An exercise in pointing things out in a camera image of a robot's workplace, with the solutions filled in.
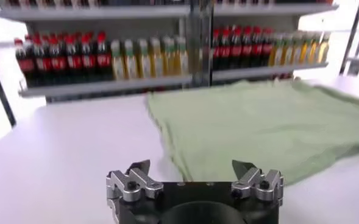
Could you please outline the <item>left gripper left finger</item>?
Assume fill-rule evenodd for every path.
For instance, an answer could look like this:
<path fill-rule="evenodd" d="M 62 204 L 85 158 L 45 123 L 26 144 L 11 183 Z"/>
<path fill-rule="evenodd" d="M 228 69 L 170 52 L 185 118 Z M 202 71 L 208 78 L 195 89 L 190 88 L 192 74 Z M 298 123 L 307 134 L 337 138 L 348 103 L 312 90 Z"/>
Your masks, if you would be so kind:
<path fill-rule="evenodd" d="M 136 202 L 141 199 L 142 192 L 147 198 L 157 199 L 163 193 L 164 185 L 148 176 L 150 165 L 147 159 L 132 163 L 124 173 L 110 171 L 106 176 L 107 199 Z"/>

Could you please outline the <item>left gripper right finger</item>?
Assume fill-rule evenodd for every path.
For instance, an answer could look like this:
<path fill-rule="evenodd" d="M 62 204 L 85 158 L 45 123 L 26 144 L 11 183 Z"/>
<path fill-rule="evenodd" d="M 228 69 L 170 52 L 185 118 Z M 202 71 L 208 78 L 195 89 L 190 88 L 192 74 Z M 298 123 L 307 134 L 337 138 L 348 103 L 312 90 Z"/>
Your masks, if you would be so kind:
<path fill-rule="evenodd" d="M 264 173 L 252 163 L 232 160 L 236 181 L 231 184 L 231 195 L 235 199 L 255 197 L 263 202 L 282 202 L 284 176 L 281 171 L 271 169 Z"/>

